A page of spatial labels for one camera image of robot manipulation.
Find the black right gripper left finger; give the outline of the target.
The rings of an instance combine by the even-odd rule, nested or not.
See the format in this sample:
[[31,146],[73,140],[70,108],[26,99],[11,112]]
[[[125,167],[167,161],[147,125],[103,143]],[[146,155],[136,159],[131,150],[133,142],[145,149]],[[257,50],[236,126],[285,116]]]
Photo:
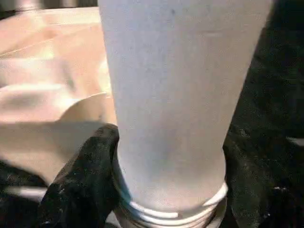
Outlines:
[[39,228],[107,228],[118,202],[112,178],[117,126],[104,124],[48,187],[38,208]]

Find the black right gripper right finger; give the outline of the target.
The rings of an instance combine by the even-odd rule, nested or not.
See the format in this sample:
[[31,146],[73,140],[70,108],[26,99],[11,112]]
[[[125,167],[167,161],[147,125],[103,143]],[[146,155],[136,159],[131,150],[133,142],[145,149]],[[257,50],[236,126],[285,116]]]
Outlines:
[[230,129],[228,205],[240,228],[304,225],[304,148],[277,131]]

